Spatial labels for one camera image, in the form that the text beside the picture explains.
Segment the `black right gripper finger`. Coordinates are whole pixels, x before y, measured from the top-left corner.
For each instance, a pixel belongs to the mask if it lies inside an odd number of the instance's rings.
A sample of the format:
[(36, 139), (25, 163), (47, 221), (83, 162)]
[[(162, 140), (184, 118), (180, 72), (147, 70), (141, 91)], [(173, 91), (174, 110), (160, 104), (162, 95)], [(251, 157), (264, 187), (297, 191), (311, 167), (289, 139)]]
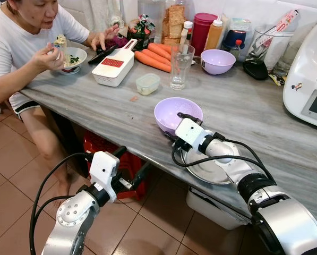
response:
[(195, 124), (197, 124), (198, 126), (201, 126), (202, 125), (202, 120), (197, 118), (197, 117), (194, 117), (190, 114), (186, 114), (186, 113), (182, 113), (182, 112), (178, 112), (177, 113), (177, 116), (180, 117), (180, 121), (178, 122), (178, 125), (182, 124), (182, 122), (184, 120), (190, 120), (192, 122), (194, 122)]

